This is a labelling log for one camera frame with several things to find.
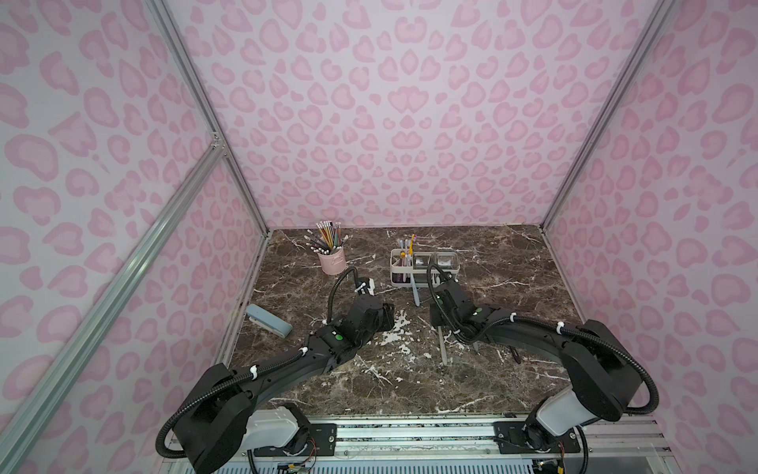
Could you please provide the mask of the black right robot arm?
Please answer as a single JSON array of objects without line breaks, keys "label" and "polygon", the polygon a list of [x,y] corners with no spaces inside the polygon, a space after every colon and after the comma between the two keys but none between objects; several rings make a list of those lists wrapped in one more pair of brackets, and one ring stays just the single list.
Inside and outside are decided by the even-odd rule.
[{"label": "black right robot arm", "polygon": [[467,346],[477,343],[529,351],[560,363],[570,385],[541,401],[521,428],[521,444],[546,452],[576,427],[649,415],[659,406],[657,385],[607,326],[548,322],[487,304],[477,304],[452,274],[437,264],[426,269],[430,314]]}]

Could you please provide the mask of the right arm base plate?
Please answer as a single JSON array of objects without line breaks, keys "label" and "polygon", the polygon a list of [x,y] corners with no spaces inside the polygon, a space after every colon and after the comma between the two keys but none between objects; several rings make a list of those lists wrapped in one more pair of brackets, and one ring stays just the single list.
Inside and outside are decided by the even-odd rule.
[{"label": "right arm base plate", "polygon": [[574,454],[582,452],[580,439],[569,430],[562,436],[553,436],[537,425],[524,421],[501,421],[493,424],[493,440],[500,454]]}]

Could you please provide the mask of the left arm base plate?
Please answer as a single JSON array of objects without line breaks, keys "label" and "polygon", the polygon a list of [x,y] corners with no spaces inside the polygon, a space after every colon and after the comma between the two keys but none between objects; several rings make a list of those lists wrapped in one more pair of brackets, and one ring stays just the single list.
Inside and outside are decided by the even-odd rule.
[{"label": "left arm base plate", "polygon": [[321,456],[334,456],[338,437],[336,424],[312,424],[308,429],[301,429],[293,440],[283,448],[264,446],[256,448],[256,457],[306,457],[315,450]]}]

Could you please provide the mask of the cream toothbrush holder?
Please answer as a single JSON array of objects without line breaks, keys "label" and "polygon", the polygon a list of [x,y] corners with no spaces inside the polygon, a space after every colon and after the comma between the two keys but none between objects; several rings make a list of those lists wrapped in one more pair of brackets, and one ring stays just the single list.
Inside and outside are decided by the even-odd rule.
[{"label": "cream toothbrush holder", "polygon": [[[415,251],[413,258],[407,254],[406,267],[396,267],[393,262],[398,255],[399,249],[393,249],[390,254],[390,282],[392,286],[398,286],[398,288],[411,288],[410,275],[414,274],[416,283],[418,286],[425,286],[426,273],[430,266],[439,266],[444,272],[457,276],[461,269],[461,259],[455,252],[420,252]],[[406,282],[400,282],[400,274],[405,270],[407,274]]]}]

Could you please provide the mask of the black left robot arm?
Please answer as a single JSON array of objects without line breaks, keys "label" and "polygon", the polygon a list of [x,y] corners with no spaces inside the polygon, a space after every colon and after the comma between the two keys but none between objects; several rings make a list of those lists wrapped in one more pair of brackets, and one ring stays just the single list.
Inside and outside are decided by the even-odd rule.
[{"label": "black left robot arm", "polygon": [[348,363],[376,334],[395,325],[394,305],[373,293],[370,278],[361,278],[355,268],[347,271],[353,275],[355,299],[345,315],[267,361],[207,369],[159,430],[156,452],[189,460],[197,473],[213,473],[241,451],[282,448],[304,433],[310,424],[293,404],[268,410],[266,403]]}]

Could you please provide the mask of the grey blue toothbrush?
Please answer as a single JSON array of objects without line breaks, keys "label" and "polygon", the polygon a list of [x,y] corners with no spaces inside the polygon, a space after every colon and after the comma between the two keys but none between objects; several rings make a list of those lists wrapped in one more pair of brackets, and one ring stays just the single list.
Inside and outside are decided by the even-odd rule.
[{"label": "grey blue toothbrush", "polygon": [[415,275],[410,275],[411,285],[412,285],[412,292],[414,296],[414,302],[416,307],[420,307],[420,294],[418,293],[418,285],[416,283]]}]

